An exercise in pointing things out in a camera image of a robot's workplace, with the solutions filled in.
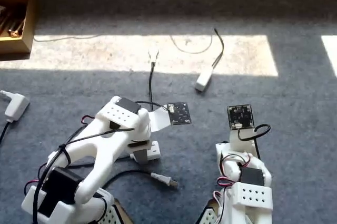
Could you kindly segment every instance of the white connector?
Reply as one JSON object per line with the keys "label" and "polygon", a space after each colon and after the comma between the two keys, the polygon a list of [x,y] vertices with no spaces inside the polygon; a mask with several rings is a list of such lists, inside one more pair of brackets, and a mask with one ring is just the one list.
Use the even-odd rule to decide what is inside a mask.
{"label": "white connector", "polygon": [[150,56],[150,62],[155,63],[159,55],[159,49],[155,43],[152,43],[148,49],[148,55]]}
{"label": "white connector", "polygon": [[10,98],[11,101],[5,111],[6,120],[10,123],[21,118],[29,105],[29,99],[18,93],[11,93],[0,90],[0,94]]}
{"label": "white connector", "polygon": [[174,181],[171,177],[159,175],[153,172],[151,173],[151,177],[158,180],[159,182],[166,184],[167,186],[177,188],[179,185],[179,183],[177,181]]}
{"label": "white connector", "polygon": [[213,67],[209,66],[206,69],[204,69],[204,71],[199,75],[198,80],[196,80],[196,83],[195,83],[195,88],[198,91],[203,92],[205,90],[205,88],[207,87],[211,79],[212,73],[213,73]]}

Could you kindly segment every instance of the black wire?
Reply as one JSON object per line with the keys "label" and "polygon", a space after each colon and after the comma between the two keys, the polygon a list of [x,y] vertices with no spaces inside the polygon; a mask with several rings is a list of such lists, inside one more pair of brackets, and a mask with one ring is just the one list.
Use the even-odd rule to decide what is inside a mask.
{"label": "black wire", "polygon": [[7,122],[5,124],[4,129],[2,130],[2,133],[1,133],[1,136],[0,136],[0,144],[1,144],[1,142],[2,142],[2,140],[4,138],[4,136],[5,136],[5,133],[6,133],[7,129],[8,129],[8,127],[9,127],[9,125],[10,125],[10,122]]}
{"label": "black wire", "polygon": [[224,213],[224,210],[225,210],[225,193],[226,193],[226,188],[223,189],[222,211],[221,211],[221,215],[220,215],[220,219],[219,219],[218,223],[221,222],[222,217],[223,217],[223,213]]}
{"label": "black wire", "polygon": [[217,56],[217,58],[215,59],[215,61],[214,61],[213,64],[212,64],[212,67],[215,69],[215,67],[217,66],[217,64],[219,63],[219,61],[220,61],[221,58],[222,58],[222,55],[223,55],[223,51],[224,51],[224,47],[225,47],[225,46],[224,46],[224,44],[223,44],[223,40],[222,40],[220,34],[217,32],[217,29],[214,28],[214,31],[215,31],[215,33],[217,34],[217,36],[219,37],[219,40],[220,40],[221,46],[222,46],[222,49],[221,49],[220,54]]}
{"label": "black wire", "polygon": [[137,104],[152,104],[152,105],[155,105],[155,106],[158,106],[158,107],[162,107],[164,108],[165,110],[167,110],[167,108],[161,104],[158,104],[156,102],[149,102],[149,101],[136,101],[135,103]]}
{"label": "black wire", "polygon": [[[119,157],[119,158],[117,158],[116,161],[120,161],[120,160],[124,160],[124,159],[130,159],[131,160],[130,156],[127,155],[125,157]],[[95,165],[95,162],[72,164],[72,165],[67,166],[67,169],[75,170],[75,169],[80,169],[80,168],[89,168],[89,167],[92,167],[94,165]]]}
{"label": "black wire", "polygon": [[209,45],[208,45],[205,49],[203,49],[203,50],[201,50],[201,51],[198,51],[198,52],[189,52],[189,51],[183,50],[183,49],[181,49],[181,48],[176,44],[176,42],[175,42],[175,40],[173,39],[172,35],[170,35],[170,38],[171,38],[171,41],[173,42],[173,45],[174,45],[179,51],[184,52],[184,53],[187,53],[187,54],[201,54],[201,53],[206,52],[206,51],[211,47],[212,42],[213,42],[213,36],[212,36],[212,35],[210,35],[210,36],[211,36],[211,40],[210,40]]}
{"label": "black wire", "polygon": [[224,172],[224,170],[222,169],[222,165],[221,165],[221,164],[222,164],[223,160],[225,160],[227,157],[230,157],[230,156],[232,156],[232,155],[234,155],[234,156],[236,156],[236,157],[239,157],[239,158],[243,161],[243,165],[245,165],[245,164],[247,163],[246,160],[244,160],[243,157],[240,156],[240,155],[238,155],[238,154],[232,153],[232,154],[228,154],[228,155],[225,155],[225,156],[222,156],[222,154],[221,154],[220,162],[219,162],[219,168],[220,168],[220,171],[221,171],[221,173],[222,173],[223,176],[225,176],[225,172]]}
{"label": "black wire", "polygon": [[109,133],[115,133],[115,132],[128,132],[128,131],[133,131],[133,130],[135,130],[135,129],[134,129],[134,128],[113,129],[113,130],[109,130],[109,131],[106,131],[106,132],[103,132],[103,133],[98,133],[98,134],[86,136],[86,137],[83,137],[83,138],[79,138],[79,139],[76,139],[76,140],[74,140],[74,141],[65,143],[65,145],[67,146],[67,145],[72,144],[72,143],[74,143],[74,142],[83,141],[83,140],[86,140],[86,139],[90,139],[90,138],[94,138],[94,137],[97,137],[97,136],[106,135],[106,134],[109,134]]}
{"label": "black wire", "polygon": [[254,139],[254,144],[255,144],[257,158],[261,159],[259,147],[257,146],[257,140],[256,139]]}
{"label": "black wire", "polygon": [[97,223],[100,222],[104,218],[104,216],[106,215],[106,212],[107,212],[107,202],[106,202],[106,200],[103,197],[101,197],[100,199],[102,199],[103,202],[104,202],[104,212],[103,212],[102,216],[98,219]]}
{"label": "black wire", "polygon": [[34,41],[36,42],[52,42],[52,41],[62,41],[62,40],[69,40],[69,39],[74,39],[74,40],[89,40],[90,38],[96,38],[96,37],[100,37],[103,34],[96,34],[94,36],[91,37],[64,37],[64,38],[56,38],[53,40],[37,40],[36,38],[33,38]]}
{"label": "black wire", "polygon": [[98,133],[98,134],[95,134],[95,135],[91,135],[91,136],[87,136],[87,137],[83,137],[83,138],[80,138],[80,139],[76,139],[74,141],[71,141],[73,138],[75,138],[79,132],[81,132],[84,128],[86,127],[86,125],[80,127],[79,129],[77,129],[68,139],[67,141],[62,144],[62,148],[60,147],[58,149],[58,152],[54,155],[54,157],[51,159],[51,161],[49,162],[49,164],[46,166],[45,170],[43,171],[42,173],[42,176],[41,176],[41,179],[39,180],[37,186],[36,186],[36,190],[35,190],[35,193],[34,193],[34,199],[33,199],[33,224],[37,224],[37,200],[38,200],[38,193],[39,191],[41,190],[42,188],[42,184],[43,184],[43,181],[45,180],[49,170],[51,169],[52,165],[54,164],[54,162],[57,160],[58,157],[60,157],[60,155],[63,153],[64,151],[64,148],[71,144],[71,143],[74,143],[74,142],[78,142],[78,141],[83,141],[83,140],[86,140],[86,139],[90,139],[90,138],[93,138],[93,137],[97,137],[97,136],[101,136],[101,135],[105,135],[105,134],[109,134],[109,133],[113,133],[113,132],[126,132],[126,131],[132,131],[134,130],[134,128],[127,128],[127,129],[117,129],[117,130],[110,130],[110,131],[106,131],[104,133]]}
{"label": "black wire", "polygon": [[27,195],[27,186],[29,186],[31,183],[38,183],[38,181],[29,181],[25,184],[25,187],[23,189],[23,193]]}
{"label": "black wire", "polygon": [[44,164],[42,164],[40,167],[39,167],[39,169],[38,169],[38,172],[37,172],[37,178],[40,180],[40,173],[41,173],[41,170],[42,170],[42,168],[44,167],[44,166],[46,166],[47,165],[47,163],[45,162]]}
{"label": "black wire", "polygon": [[151,172],[149,171],[146,171],[146,170],[124,170],[120,173],[117,173],[116,175],[114,175],[113,177],[111,177],[103,186],[102,188],[105,190],[106,188],[108,188],[108,186],[114,182],[116,179],[124,176],[124,175],[127,175],[127,174],[130,174],[130,173],[141,173],[141,174],[146,174],[146,175],[149,175],[151,176]]}
{"label": "black wire", "polygon": [[[74,137],[76,137],[79,132],[81,132],[86,126],[82,126],[79,129],[77,129],[65,142],[65,144],[69,143]],[[39,179],[36,189],[35,189],[35,193],[34,193],[34,198],[33,198],[33,224],[37,224],[37,211],[38,211],[38,206],[37,206],[37,202],[38,202],[38,194],[42,188],[42,184],[44,182],[44,180],[47,177],[47,174],[49,172],[49,170],[51,169],[52,165],[54,164],[54,162],[57,160],[57,158],[62,154],[62,149],[60,148],[58,150],[58,152],[54,155],[54,157],[51,159],[51,161],[49,162],[49,164],[46,166],[45,170],[42,173],[41,179]]]}
{"label": "black wire", "polygon": [[153,112],[153,97],[152,97],[152,76],[153,76],[153,71],[156,63],[151,62],[151,71],[150,71],[150,77],[148,78],[148,97],[150,100],[150,107],[151,107],[151,112]]}
{"label": "black wire", "polygon": [[261,125],[258,125],[256,128],[254,128],[254,132],[256,132],[256,131],[257,131],[258,129],[260,129],[260,128],[266,128],[266,130],[264,130],[264,131],[261,132],[261,133],[255,134],[255,135],[253,135],[253,136],[251,136],[251,137],[247,137],[247,138],[241,138],[241,137],[240,137],[240,129],[238,129],[238,130],[237,130],[237,137],[238,137],[238,139],[241,140],[241,141],[251,141],[251,140],[254,140],[254,139],[257,139],[257,138],[260,138],[260,137],[266,135],[266,134],[270,131],[271,126],[268,125],[268,124],[261,124]]}

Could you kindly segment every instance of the gray carpet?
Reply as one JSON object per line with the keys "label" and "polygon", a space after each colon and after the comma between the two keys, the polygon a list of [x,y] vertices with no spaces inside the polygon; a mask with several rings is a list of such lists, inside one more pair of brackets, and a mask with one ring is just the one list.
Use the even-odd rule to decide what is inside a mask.
{"label": "gray carpet", "polygon": [[[337,81],[321,36],[337,35],[337,0],[39,0],[39,5],[37,40],[99,36],[34,42],[29,60],[0,62],[0,88],[31,98],[0,148],[0,223],[31,223],[20,207],[23,186],[83,115],[95,114],[114,95],[147,98],[150,41],[158,41],[161,50],[154,100],[188,102],[193,125],[153,134],[162,158],[148,168],[172,176],[178,190],[138,175],[109,187],[135,223],[197,220],[217,188],[215,144],[229,137],[226,106],[244,103],[252,104],[255,124],[272,126],[259,146],[273,175],[273,223],[335,223]],[[202,65],[217,56],[219,42],[214,36],[209,54],[186,54],[169,35],[189,49],[202,48],[213,27],[228,42],[236,37],[236,48],[224,55],[208,91],[198,95],[193,83]],[[263,40],[271,56],[260,60]],[[0,101],[0,111],[6,105]],[[114,173],[131,167],[137,165],[118,162]]]}

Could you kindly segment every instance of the white power adapter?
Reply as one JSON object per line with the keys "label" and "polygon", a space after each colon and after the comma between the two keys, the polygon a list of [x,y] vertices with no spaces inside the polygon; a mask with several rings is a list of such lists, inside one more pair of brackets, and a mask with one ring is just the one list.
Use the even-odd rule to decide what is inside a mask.
{"label": "white power adapter", "polygon": [[195,89],[203,92],[207,87],[213,73],[213,67],[209,66],[199,75],[195,83]]}
{"label": "white power adapter", "polygon": [[3,94],[11,99],[5,111],[6,120],[9,123],[19,120],[29,105],[29,99],[21,94],[2,90],[0,91],[0,94]]}

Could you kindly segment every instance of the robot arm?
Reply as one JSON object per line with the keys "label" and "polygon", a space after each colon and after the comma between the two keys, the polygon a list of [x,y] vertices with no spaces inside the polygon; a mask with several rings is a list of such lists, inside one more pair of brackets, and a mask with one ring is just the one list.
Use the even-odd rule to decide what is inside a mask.
{"label": "robot arm", "polygon": [[[258,158],[254,137],[254,127],[250,105],[229,106],[230,140],[216,144],[217,163],[221,177],[218,184],[223,186],[217,192],[219,203],[215,224],[272,224],[272,177],[264,163]],[[199,223],[211,216],[207,209]]]}
{"label": "robot arm", "polygon": [[[167,109],[159,108],[155,112],[149,114],[135,102],[113,97],[65,148],[70,163],[85,156],[94,157],[93,170],[85,179],[80,178],[64,169],[70,163],[67,156],[61,154],[52,164],[54,169],[50,169],[39,191],[38,220],[43,223],[89,223],[98,220],[104,214],[106,205],[110,207],[114,203],[113,196],[101,188],[112,171],[114,161],[124,150],[138,162],[147,161],[153,146],[150,138],[152,125],[160,130],[171,124]],[[117,128],[134,130],[76,141]],[[48,162],[56,153],[48,157]],[[33,213],[35,190],[36,187],[32,186],[22,203],[22,208],[30,214]]]}

